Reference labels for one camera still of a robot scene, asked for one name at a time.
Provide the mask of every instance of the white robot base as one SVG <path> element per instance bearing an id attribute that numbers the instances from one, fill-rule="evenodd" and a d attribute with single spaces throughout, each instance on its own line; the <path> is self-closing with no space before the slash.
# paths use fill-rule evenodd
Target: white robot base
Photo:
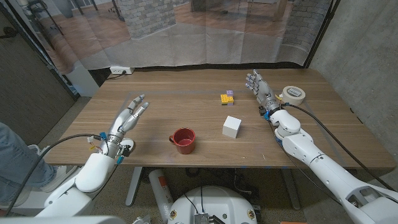
<path id="1" fill-rule="evenodd" d="M 203 186 L 202 189 L 195 188 L 185 195 L 187 197 L 181 196 L 172 205 L 168 224 L 211 223 L 211 220 L 214 220 L 213 223 L 225 224 L 257 223 L 252 205 L 233 190 L 219 186 Z"/>

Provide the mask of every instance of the white cube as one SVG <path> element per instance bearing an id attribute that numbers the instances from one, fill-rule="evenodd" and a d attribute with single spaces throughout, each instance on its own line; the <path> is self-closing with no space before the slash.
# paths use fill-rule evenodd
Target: white cube
<path id="1" fill-rule="evenodd" d="M 224 122 L 223 134 L 232 138 L 236 138 L 240 125 L 240 119 L 228 116 Z"/>

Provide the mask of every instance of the curtain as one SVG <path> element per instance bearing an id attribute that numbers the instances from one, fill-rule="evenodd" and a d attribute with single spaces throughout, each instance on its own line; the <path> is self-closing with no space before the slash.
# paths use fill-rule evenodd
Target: curtain
<path id="1" fill-rule="evenodd" d="M 8 0 L 55 66 L 303 65 L 331 0 Z"/>

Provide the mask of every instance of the red mug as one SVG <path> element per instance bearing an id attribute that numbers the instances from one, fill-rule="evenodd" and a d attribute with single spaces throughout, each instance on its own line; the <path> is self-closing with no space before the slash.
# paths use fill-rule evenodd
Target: red mug
<path id="1" fill-rule="evenodd" d="M 181 154 L 189 154 L 195 149 L 195 133 L 190 128 L 180 128 L 169 137 Z"/>

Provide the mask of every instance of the mug handle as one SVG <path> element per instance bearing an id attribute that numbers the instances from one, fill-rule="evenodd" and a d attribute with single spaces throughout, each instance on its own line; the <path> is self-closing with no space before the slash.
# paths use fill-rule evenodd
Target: mug handle
<path id="1" fill-rule="evenodd" d="M 173 136 L 169 136 L 169 141 L 174 144 Z"/>

